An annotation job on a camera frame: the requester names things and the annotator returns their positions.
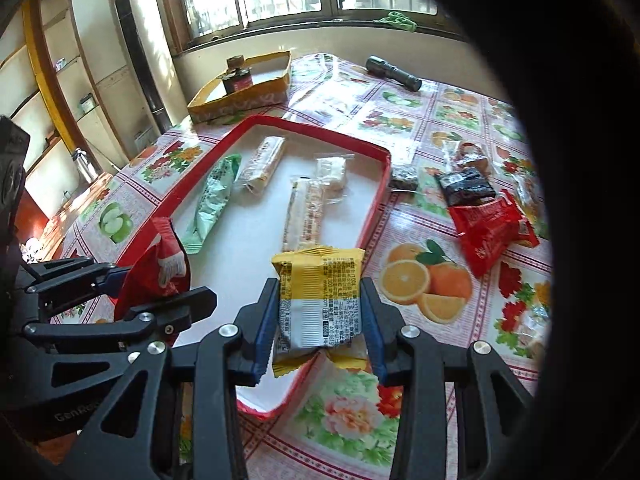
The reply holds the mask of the small dark ink bottle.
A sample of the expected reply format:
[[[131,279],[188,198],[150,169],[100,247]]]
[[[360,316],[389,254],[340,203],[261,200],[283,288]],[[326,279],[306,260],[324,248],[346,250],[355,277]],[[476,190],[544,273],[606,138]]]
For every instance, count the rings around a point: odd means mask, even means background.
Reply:
[[[228,94],[250,88],[253,84],[250,68],[245,65],[242,54],[232,56],[227,60],[227,70],[221,77],[224,90]]]

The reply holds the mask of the pale nougat clear wrapper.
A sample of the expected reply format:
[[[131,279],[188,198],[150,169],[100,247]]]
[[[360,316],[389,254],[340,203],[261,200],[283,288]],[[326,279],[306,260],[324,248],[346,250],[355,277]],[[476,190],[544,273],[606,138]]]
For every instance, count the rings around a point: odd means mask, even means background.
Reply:
[[[266,136],[236,180],[239,187],[254,195],[262,194],[278,168],[285,142],[284,136]]]

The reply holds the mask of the large red snack bag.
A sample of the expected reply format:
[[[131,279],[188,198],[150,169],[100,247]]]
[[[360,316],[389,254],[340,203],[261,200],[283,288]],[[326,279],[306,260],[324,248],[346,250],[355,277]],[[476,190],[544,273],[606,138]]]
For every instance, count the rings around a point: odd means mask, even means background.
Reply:
[[[515,197],[503,188],[491,202],[448,208],[462,254],[476,278],[481,278],[511,244],[534,248],[538,237]]]

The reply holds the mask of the round pastry clear wrapper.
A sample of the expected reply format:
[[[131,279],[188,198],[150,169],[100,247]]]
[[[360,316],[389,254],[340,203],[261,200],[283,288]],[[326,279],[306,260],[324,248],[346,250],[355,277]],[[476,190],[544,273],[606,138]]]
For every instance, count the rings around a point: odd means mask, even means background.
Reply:
[[[448,156],[448,165],[452,171],[474,168],[485,177],[490,175],[490,159],[480,144],[452,141]]]

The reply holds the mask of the steel kettle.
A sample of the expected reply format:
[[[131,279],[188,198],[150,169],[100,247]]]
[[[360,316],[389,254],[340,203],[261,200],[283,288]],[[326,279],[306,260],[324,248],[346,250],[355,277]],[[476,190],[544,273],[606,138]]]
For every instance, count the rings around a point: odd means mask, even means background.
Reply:
[[[72,161],[74,162],[79,174],[85,179],[88,184],[93,184],[99,177],[98,170],[93,166],[93,163],[88,156],[87,152],[82,148],[75,148],[72,154]]]

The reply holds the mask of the red white tray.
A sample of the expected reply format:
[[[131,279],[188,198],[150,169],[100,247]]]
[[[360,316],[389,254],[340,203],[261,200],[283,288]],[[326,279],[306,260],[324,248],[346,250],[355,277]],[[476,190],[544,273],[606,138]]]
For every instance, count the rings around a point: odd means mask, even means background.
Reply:
[[[284,154],[262,194],[235,188],[230,203],[206,238],[203,249],[190,259],[191,284],[206,286],[217,296],[214,313],[194,323],[176,340],[194,344],[222,324],[230,323],[240,307],[257,300],[274,269],[272,257],[280,252],[292,181],[310,177],[322,154],[349,154],[346,196],[323,215],[322,244],[338,248],[363,246],[373,226],[390,173],[390,152],[372,142],[312,125],[268,115],[253,115],[239,122],[221,139],[206,133],[165,133],[157,150],[141,170],[122,178],[111,201],[128,214],[130,232],[110,246],[110,259],[130,266],[154,242],[154,217],[171,218],[182,232],[193,217],[205,177],[226,155],[239,154],[249,162],[262,140],[282,136]]]

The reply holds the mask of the white tower air conditioner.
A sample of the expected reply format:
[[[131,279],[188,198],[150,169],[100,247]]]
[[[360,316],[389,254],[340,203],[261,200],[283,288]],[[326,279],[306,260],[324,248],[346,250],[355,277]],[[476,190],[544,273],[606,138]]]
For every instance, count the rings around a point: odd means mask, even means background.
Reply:
[[[158,134],[186,118],[186,99],[156,0],[108,0],[145,113]]]

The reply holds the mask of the small red snack bag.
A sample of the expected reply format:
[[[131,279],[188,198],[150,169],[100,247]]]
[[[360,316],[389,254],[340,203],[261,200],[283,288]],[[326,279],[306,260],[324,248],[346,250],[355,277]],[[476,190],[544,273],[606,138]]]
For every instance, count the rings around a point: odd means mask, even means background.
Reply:
[[[186,292],[191,286],[191,270],[169,218],[154,218],[152,226],[160,240],[141,255],[129,270],[120,289],[114,320],[123,320],[133,308]]]

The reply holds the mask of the black snack packet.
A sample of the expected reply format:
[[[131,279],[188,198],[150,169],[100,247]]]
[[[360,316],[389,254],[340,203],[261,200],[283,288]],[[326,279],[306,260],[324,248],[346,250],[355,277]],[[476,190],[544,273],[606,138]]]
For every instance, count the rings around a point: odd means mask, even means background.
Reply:
[[[473,167],[439,174],[436,180],[449,207],[478,205],[497,195],[484,174]]]

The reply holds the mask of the white nougat clear wrapper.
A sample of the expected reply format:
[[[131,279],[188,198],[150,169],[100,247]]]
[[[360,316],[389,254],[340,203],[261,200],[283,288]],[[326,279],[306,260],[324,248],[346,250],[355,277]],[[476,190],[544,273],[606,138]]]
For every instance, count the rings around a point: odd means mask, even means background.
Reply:
[[[346,193],[348,165],[354,158],[352,153],[321,154],[317,158],[314,178],[324,189],[329,204],[340,202]]]

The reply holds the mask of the long cream cracker packet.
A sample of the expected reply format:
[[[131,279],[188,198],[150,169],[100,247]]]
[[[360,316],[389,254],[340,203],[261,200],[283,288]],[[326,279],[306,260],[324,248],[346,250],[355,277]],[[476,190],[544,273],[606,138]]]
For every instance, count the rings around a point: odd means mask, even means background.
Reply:
[[[320,244],[325,201],[324,188],[318,180],[299,177],[293,181],[283,231],[284,252],[295,252]]]

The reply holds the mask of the dark seed bar clear wrapper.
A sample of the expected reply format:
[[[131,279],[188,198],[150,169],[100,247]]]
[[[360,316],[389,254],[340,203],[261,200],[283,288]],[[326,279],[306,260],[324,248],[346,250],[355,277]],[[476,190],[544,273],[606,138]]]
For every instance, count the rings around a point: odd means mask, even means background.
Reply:
[[[419,188],[419,173],[412,165],[394,165],[388,187],[392,192],[414,193]]]

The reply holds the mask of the yellow white snack packet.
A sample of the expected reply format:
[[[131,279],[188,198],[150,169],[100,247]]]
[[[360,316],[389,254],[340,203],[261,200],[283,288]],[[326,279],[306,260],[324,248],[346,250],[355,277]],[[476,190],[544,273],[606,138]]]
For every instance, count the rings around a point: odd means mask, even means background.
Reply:
[[[360,278],[364,250],[316,246],[271,259],[280,282],[273,375],[282,377],[323,352],[338,368],[363,370]]]

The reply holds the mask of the green snack bar packet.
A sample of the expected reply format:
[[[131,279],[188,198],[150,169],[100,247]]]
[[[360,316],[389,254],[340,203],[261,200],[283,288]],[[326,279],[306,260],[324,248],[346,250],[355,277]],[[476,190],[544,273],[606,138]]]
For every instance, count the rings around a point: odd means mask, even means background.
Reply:
[[[230,200],[232,188],[242,162],[240,154],[224,156],[209,171],[203,191],[186,232],[180,236],[188,255],[198,254]]]

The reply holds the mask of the green cloth on windowsill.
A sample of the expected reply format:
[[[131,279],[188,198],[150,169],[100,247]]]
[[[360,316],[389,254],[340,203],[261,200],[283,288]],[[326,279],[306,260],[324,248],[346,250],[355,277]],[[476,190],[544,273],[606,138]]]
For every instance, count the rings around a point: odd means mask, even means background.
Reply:
[[[390,11],[386,16],[379,18],[378,23],[403,30],[404,32],[415,32],[418,28],[418,24],[415,21],[399,11]]]

